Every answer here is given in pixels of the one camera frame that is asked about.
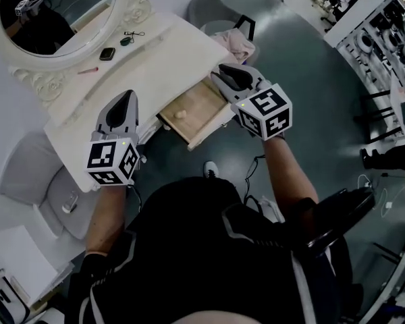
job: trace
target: gray chair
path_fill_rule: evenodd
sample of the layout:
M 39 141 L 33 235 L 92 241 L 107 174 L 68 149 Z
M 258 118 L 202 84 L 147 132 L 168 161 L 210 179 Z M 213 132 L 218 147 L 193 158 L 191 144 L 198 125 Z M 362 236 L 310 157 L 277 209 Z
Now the gray chair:
M 214 32 L 207 30 L 207 24 L 217 21 L 227 21 L 235 24 L 233 28 L 240 29 L 243 23 L 248 22 L 250 24 L 248 40 L 253 43 L 255 21 L 244 14 L 240 14 L 237 11 L 229 8 L 221 0 L 191 0 L 188 6 L 188 21 L 209 36 L 214 34 Z M 255 52 L 246 60 L 247 65 L 254 64 L 259 55 L 259 47 L 257 47 L 256 44 L 254 44 L 254 46 Z
M 87 233 L 99 192 L 83 193 L 44 132 L 30 132 L 9 156 L 0 179 L 0 194 L 33 205 L 49 232 L 59 237 L 65 228 L 77 239 Z M 77 196 L 76 208 L 62 206 Z

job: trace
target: chair backrest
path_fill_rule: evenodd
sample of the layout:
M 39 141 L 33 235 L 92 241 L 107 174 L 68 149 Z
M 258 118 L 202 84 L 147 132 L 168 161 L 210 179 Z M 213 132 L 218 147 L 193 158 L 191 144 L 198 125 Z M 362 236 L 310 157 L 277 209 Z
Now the chair backrest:
M 29 132 L 9 156 L 0 193 L 29 205 L 40 205 L 63 163 L 44 132 Z
M 191 0 L 188 6 L 188 21 L 198 29 L 217 20 L 237 23 L 241 16 L 221 0 Z

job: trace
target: pink towel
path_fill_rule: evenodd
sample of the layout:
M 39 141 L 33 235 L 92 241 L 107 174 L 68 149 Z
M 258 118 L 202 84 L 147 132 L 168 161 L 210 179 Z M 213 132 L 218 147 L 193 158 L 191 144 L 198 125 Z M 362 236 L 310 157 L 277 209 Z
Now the pink towel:
M 255 46 L 237 28 L 217 32 L 211 38 L 228 49 L 238 63 L 244 63 L 255 52 Z

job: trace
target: white vanity table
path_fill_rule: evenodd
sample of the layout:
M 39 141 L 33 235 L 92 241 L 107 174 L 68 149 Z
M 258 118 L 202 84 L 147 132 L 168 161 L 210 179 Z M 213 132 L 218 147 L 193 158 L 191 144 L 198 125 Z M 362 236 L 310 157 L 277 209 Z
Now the white vanity table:
M 149 42 L 144 45 L 144 38 L 150 34 L 151 28 L 161 33 L 153 44 Z M 156 115 L 175 98 L 204 79 L 228 56 L 225 48 L 175 15 L 156 13 L 141 23 L 138 31 L 144 31 L 146 36 L 135 36 L 133 47 L 142 47 L 137 54 L 126 53 L 127 47 L 117 45 L 122 38 L 120 35 L 107 41 L 107 46 L 117 49 L 114 64 L 110 64 L 112 61 L 99 61 L 100 51 L 88 60 L 86 68 L 98 66 L 99 71 L 82 74 L 75 79 L 83 86 L 93 87 L 90 98 L 85 99 L 85 95 L 81 94 L 79 99 L 85 99 L 85 102 L 78 110 L 78 117 L 71 117 L 70 121 L 59 126 L 55 124 L 55 118 L 60 122 L 78 104 L 78 92 L 68 92 L 68 95 L 73 96 L 68 105 L 64 102 L 67 100 L 66 96 L 62 94 L 54 102 L 54 106 L 62 99 L 63 104 L 57 105 L 57 109 L 49 107 L 51 120 L 45 126 L 45 132 L 72 177 L 85 192 L 91 190 L 95 183 L 84 173 L 84 148 L 96 127 L 99 112 L 113 97 L 128 89 L 137 94 L 137 133 L 140 144 L 143 144 L 160 126 Z M 229 107 L 225 109 L 225 113 L 214 121 L 214 126 L 210 124 L 205 127 L 205 133 L 201 134 L 198 142 L 202 142 L 233 116 Z
M 93 16 L 54 55 L 38 55 L 19 48 L 0 27 L 0 49 L 9 62 L 10 72 L 34 89 L 48 111 L 50 120 L 45 132 L 84 192 L 95 189 L 92 178 L 84 172 L 86 144 L 96 128 L 99 112 L 112 98 L 129 89 L 135 91 L 139 106 L 137 133 L 139 144 L 144 144 L 162 126 L 157 115 L 229 55 L 183 19 L 153 12 L 148 0 L 109 3 L 111 7 Z M 124 31 L 145 35 L 135 35 L 134 43 L 123 47 L 119 42 L 125 37 Z M 111 61 L 99 60 L 105 47 L 116 49 Z M 78 74 L 95 67 L 99 68 L 97 72 Z M 201 102 L 206 101 L 206 97 L 200 101 L 198 109 L 203 110 Z M 215 97 L 214 101 L 215 113 L 200 121 L 192 138 L 185 138 L 189 150 L 233 118 L 230 105 L 223 98 Z

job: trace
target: open drawer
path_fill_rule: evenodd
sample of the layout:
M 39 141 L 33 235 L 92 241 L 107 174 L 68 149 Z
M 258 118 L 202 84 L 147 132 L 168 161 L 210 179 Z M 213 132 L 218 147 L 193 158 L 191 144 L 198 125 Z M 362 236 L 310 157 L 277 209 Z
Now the open drawer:
M 234 113 L 211 80 L 205 78 L 168 104 L 159 115 L 192 150 L 233 118 Z

